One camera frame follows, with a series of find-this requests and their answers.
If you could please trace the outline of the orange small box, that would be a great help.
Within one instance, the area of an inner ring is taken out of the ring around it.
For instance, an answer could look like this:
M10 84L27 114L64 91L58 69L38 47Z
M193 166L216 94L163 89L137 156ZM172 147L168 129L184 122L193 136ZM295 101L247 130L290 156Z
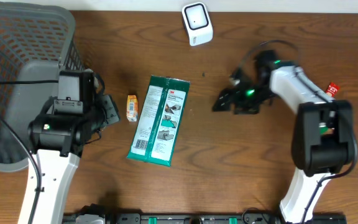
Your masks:
M136 122L138 118L139 104L135 95L127 96L126 117L130 122Z

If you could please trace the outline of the red white sachet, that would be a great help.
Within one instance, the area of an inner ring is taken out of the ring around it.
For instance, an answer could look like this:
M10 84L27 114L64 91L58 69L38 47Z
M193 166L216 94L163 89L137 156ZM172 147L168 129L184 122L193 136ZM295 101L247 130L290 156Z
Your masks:
M335 97L335 95L338 93L339 90L340 90L339 85L337 85L337 84L331 82L331 83L328 85L328 87L327 87L325 93L326 93L328 96Z

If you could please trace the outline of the green lid spice jar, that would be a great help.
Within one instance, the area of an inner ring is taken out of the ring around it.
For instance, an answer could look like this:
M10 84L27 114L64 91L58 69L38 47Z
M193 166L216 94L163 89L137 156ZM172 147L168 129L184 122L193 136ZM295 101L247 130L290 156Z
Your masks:
M329 128L326 126L326 123L319 123L319 132L321 135L326 133L329 130Z

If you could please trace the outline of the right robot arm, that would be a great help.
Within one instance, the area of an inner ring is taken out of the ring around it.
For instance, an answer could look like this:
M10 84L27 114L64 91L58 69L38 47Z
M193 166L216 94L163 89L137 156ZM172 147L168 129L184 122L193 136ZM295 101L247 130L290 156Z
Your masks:
M259 82L246 81L242 70L234 72L233 87L220 92L212 110L257 114L263 102L278 96L294 112L291 157L296 169L280 213L285 223L306 223L326 184L356 166L352 106L327 95L294 61L258 59L255 67Z

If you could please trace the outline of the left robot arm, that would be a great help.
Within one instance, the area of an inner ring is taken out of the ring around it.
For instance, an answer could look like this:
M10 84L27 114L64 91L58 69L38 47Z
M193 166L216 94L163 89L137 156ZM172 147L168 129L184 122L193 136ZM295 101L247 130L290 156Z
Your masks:
M29 125L34 150L19 223L61 223L83 148L94 133L120 120L111 95L85 114L40 113Z

